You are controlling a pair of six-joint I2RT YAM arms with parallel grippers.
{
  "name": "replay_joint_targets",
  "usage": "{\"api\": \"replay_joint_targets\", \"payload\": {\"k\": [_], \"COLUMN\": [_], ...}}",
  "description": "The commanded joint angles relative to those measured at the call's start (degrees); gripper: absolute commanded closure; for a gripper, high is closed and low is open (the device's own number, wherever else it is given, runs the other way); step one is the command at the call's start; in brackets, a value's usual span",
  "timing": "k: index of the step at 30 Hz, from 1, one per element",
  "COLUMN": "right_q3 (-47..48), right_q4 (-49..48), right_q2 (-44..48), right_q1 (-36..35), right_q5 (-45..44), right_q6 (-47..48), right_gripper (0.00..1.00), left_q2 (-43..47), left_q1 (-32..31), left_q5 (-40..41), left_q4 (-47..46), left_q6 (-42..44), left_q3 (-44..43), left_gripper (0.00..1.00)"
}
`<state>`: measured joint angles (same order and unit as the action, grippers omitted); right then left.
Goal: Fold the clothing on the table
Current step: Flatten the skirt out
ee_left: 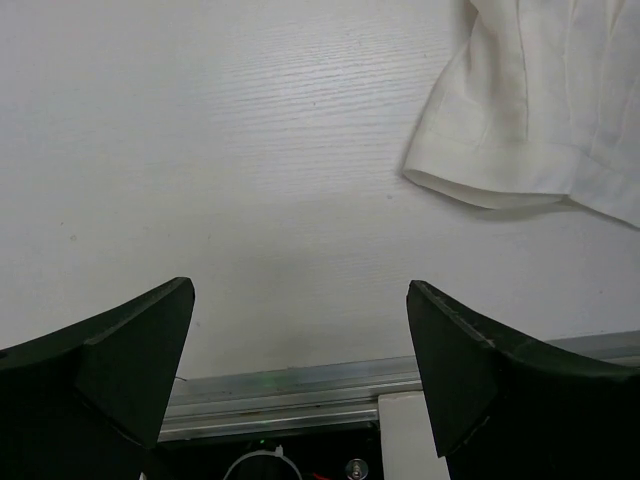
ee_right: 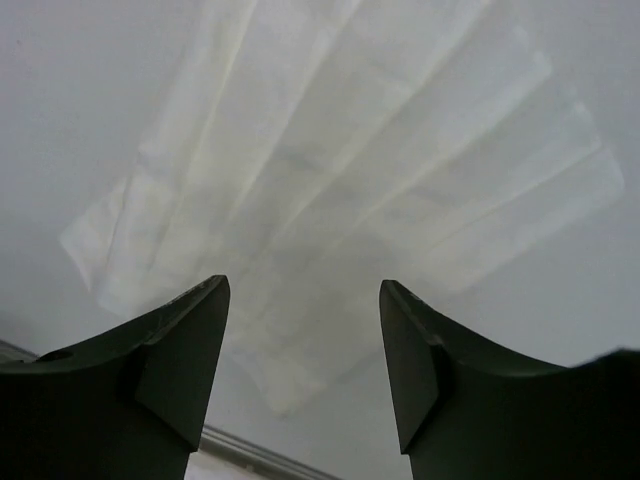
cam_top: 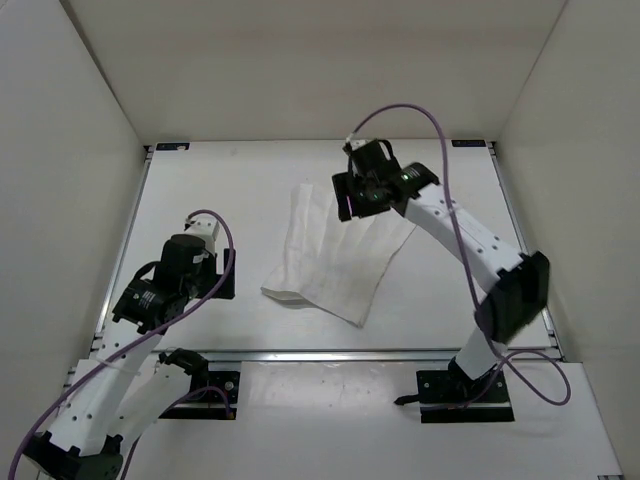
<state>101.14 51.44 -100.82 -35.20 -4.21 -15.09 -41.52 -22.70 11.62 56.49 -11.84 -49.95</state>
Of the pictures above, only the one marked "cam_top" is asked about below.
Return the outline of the white pleated skirt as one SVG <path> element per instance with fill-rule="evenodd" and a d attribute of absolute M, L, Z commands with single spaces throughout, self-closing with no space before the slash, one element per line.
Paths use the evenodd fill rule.
<path fill-rule="evenodd" d="M 300 184 L 282 260 L 261 286 L 286 303 L 306 302 L 361 328 L 377 287 L 415 225 L 393 212 L 341 222 L 332 191 Z"/>

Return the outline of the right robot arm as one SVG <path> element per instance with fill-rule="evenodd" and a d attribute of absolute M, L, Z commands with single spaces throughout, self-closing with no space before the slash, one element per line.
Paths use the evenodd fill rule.
<path fill-rule="evenodd" d="M 475 330 L 448 366 L 448 387 L 471 400 L 486 385 L 513 338 L 546 307 L 550 263 L 503 242 L 453 198 L 449 175 L 414 162 L 401 166 L 391 143 L 345 143 L 344 172 L 333 176 L 342 222 L 396 211 L 437 240 L 463 266 Z"/>

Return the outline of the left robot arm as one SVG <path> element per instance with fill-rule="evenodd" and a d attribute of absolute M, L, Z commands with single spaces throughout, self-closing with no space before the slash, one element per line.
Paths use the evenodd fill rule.
<path fill-rule="evenodd" d="M 222 389 L 209 382 L 207 360 L 176 348 L 159 356 L 159 368 L 134 393 L 143 363 L 169 328 L 211 299 L 235 296 L 236 250 L 217 268 L 215 234 L 188 228 L 172 235 L 159 260 L 141 267 L 112 310 L 96 354 L 77 365 L 74 380 L 26 434 L 18 457 L 52 479 L 116 479 L 144 431 L 177 402 Z"/>

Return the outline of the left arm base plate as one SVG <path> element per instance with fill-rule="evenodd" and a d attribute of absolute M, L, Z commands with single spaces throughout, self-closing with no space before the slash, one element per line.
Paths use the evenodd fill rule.
<path fill-rule="evenodd" d="M 237 418 L 240 381 L 239 363 L 210 363 L 208 376 L 192 378 L 188 397 L 160 419 L 233 421 Z"/>

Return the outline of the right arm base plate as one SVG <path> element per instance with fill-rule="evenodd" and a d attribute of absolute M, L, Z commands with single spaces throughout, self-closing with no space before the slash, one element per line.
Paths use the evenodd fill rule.
<path fill-rule="evenodd" d="M 503 372 L 491 381 L 489 373 L 471 388 L 454 380 L 447 370 L 416 372 L 417 392 L 398 397 L 394 404 L 417 403 L 422 424 L 509 423 L 515 421 Z"/>

